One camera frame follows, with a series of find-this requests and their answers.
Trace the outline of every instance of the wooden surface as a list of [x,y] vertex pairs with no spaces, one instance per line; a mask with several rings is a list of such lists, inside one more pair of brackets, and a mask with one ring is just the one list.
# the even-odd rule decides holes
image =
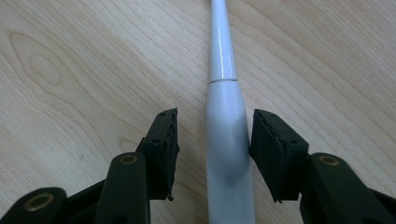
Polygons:
[[[396,196],[396,3],[229,0],[249,129],[277,113],[311,152]],[[206,223],[209,0],[0,1],[0,215],[22,195],[72,195],[179,109],[175,200],[152,223]],[[301,223],[254,166],[257,223]]]

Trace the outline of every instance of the white cylindrical object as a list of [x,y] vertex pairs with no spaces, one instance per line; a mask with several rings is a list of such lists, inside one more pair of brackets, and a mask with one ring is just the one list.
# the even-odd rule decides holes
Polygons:
[[209,223],[255,223],[247,118],[224,0],[212,0],[209,80],[206,100]]

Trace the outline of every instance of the wood grain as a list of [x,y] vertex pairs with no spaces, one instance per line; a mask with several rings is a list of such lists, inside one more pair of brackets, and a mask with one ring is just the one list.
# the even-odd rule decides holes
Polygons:
[[[277,113],[311,145],[396,196],[396,3],[229,0],[249,128]],[[179,108],[173,202],[152,223],[207,223],[210,1],[0,1],[0,216],[22,195],[72,195]],[[257,223],[302,223],[254,167]]]

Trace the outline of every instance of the white electric toothbrush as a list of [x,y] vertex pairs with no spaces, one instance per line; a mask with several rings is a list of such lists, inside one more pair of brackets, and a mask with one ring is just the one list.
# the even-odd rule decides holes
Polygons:
[[206,100],[210,224],[255,223],[245,104],[237,82],[225,0],[212,0],[211,70]]

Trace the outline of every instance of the white plastic object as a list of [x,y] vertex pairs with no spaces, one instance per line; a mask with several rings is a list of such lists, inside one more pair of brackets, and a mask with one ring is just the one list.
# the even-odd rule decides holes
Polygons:
[[248,126],[224,0],[212,0],[211,74],[206,99],[206,178],[210,224],[252,224]]

